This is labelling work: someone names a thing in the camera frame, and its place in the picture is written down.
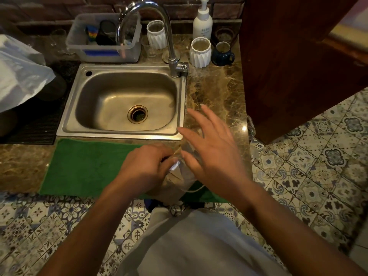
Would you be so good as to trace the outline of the small clear glass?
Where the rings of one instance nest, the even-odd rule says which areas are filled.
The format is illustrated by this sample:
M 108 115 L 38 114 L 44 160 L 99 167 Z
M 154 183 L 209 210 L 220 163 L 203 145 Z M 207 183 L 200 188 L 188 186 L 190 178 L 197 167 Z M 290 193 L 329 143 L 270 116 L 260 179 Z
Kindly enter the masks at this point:
M 154 58 L 156 57 L 157 53 L 156 50 L 150 45 L 147 35 L 143 35 L 141 40 L 141 45 L 143 46 L 147 58 Z

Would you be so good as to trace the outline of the white pump bottle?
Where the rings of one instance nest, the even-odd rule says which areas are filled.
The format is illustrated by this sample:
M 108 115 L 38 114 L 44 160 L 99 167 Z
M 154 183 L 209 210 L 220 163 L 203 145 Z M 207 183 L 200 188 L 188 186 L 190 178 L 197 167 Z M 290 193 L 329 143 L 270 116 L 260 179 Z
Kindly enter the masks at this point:
M 210 9 L 208 7 L 209 0 L 196 1 L 201 1 L 201 7 L 198 9 L 197 17 L 193 21 L 192 38 L 205 37 L 210 40 L 213 20 L 210 16 Z

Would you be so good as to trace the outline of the person's left forearm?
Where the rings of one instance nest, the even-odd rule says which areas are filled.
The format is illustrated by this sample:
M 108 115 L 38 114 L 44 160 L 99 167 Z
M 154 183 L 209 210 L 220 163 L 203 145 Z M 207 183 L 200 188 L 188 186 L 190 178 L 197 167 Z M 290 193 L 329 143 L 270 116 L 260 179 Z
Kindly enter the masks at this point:
M 156 180 L 147 174 L 113 180 L 37 276 L 97 276 L 127 207 Z

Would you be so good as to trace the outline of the clear drinking glass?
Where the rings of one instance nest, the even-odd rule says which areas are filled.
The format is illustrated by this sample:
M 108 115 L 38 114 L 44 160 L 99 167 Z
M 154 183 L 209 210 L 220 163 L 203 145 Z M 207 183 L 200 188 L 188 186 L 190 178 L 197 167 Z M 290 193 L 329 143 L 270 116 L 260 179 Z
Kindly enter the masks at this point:
M 174 205 L 186 193 L 191 194 L 202 189 L 202 187 L 199 187 L 194 191 L 190 190 L 196 181 L 196 177 L 185 164 L 181 155 L 182 151 L 188 152 L 194 156 L 199 163 L 202 163 L 200 155 L 196 149 L 187 140 L 182 139 L 179 147 L 173 155 L 178 159 L 178 161 L 170 168 L 162 184 L 157 185 L 155 188 L 147 192 L 147 195 L 152 199 L 156 199 L 165 205 Z

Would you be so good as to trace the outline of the stainless steel sink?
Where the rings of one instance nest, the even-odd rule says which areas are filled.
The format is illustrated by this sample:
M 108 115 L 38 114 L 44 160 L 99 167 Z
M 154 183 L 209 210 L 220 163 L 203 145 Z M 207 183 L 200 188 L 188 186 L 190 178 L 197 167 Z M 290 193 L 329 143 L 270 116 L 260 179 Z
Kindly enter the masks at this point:
M 167 65 L 81 64 L 58 137 L 180 140 L 186 74 Z

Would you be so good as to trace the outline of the green towel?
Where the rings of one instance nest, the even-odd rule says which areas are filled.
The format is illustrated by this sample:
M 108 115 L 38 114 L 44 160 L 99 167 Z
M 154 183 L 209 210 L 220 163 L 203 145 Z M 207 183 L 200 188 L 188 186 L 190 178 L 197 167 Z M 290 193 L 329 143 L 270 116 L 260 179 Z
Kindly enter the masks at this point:
M 138 147 L 60 139 L 38 194 L 97 198 L 117 176 L 127 154 Z

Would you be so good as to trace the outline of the dark glass cup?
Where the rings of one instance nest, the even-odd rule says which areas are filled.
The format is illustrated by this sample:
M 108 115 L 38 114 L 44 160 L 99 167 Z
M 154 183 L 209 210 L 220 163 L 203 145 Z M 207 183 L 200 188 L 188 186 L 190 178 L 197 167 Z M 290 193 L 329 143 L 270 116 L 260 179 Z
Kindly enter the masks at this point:
M 237 34 L 230 27 L 219 27 L 214 32 L 214 43 L 213 45 L 217 45 L 220 42 L 226 42 L 231 47 L 234 45 L 237 38 Z

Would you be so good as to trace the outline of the clear stemmed glass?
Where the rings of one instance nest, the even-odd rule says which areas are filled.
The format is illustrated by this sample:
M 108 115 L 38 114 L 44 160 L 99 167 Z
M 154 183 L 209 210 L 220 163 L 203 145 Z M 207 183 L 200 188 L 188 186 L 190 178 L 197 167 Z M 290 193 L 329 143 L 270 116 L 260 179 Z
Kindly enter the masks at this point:
M 52 31 L 50 34 L 51 46 L 59 54 L 73 55 L 74 53 L 66 46 L 66 37 L 67 32 L 62 28 Z

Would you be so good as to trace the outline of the chrome faucet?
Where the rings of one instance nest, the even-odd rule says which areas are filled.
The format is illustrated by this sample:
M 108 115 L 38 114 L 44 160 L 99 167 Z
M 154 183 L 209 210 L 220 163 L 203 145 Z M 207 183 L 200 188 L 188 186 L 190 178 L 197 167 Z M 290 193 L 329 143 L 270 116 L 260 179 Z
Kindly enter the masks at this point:
M 128 17 L 134 13 L 138 13 L 140 10 L 150 9 L 156 11 L 162 18 L 164 23 L 165 36 L 168 43 L 168 65 L 170 69 L 170 75 L 172 78 L 178 78 L 181 74 L 189 71 L 189 64 L 187 62 L 179 62 L 179 58 L 175 54 L 172 27 L 169 15 L 166 9 L 158 3 L 151 0 L 140 0 L 129 4 L 123 12 L 120 13 L 116 32 L 116 44 L 121 45 L 123 43 L 123 37 L 125 35 L 124 27 L 128 20 Z

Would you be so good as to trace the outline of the person's dark shoe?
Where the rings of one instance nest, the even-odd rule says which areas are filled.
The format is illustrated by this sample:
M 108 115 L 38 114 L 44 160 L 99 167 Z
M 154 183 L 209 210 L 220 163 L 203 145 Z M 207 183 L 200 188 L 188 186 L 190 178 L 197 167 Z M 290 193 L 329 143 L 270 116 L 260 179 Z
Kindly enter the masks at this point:
M 164 207 L 162 202 L 155 199 L 144 199 L 144 205 L 149 213 L 152 213 L 156 207 Z

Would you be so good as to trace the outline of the person's left hand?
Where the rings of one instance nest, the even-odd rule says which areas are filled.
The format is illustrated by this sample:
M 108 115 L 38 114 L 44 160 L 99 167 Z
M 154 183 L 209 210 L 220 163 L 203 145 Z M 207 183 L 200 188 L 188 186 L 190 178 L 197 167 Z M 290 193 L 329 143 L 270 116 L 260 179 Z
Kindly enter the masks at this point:
M 159 164 L 164 158 L 175 158 L 172 148 L 163 144 L 148 144 L 135 148 L 124 160 L 112 184 L 131 198 L 144 194 L 164 178 L 159 177 Z

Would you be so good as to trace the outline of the dark wooden cabinet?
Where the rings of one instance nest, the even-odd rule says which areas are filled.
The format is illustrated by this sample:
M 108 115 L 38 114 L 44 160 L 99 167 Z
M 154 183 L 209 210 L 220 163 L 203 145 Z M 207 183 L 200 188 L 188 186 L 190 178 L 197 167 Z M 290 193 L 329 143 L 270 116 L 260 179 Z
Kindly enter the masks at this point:
M 368 54 L 328 38 L 358 0 L 246 0 L 246 111 L 264 144 L 368 87 Z

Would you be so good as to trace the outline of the white plastic bag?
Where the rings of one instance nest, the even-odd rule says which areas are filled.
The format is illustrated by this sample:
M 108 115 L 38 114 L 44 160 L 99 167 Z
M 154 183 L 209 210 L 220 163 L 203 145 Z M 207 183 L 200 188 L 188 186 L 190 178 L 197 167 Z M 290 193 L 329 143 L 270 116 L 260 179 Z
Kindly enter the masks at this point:
M 43 54 L 0 34 L 0 113 L 34 97 L 55 77 Z

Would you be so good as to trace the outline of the dark blue mug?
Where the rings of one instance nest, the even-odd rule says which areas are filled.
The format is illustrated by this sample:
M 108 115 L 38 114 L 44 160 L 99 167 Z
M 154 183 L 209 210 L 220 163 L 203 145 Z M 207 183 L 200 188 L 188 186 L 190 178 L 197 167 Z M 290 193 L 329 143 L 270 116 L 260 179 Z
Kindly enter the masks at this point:
M 211 62 L 219 67 L 232 65 L 234 59 L 235 55 L 231 51 L 231 46 L 225 41 L 221 41 L 215 46 L 211 56 Z

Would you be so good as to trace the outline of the person's right hand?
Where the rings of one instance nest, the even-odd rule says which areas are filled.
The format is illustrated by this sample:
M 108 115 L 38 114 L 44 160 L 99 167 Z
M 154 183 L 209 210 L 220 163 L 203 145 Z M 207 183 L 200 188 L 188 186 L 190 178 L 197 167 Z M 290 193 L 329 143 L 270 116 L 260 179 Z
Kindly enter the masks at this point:
M 236 207 L 246 204 L 246 187 L 250 179 L 237 144 L 226 123 L 210 108 L 201 105 L 203 115 L 214 126 L 213 134 L 198 133 L 178 127 L 182 136 L 196 149 L 202 160 L 203 178 L 197 178 L 216 195 L 226 199 Z

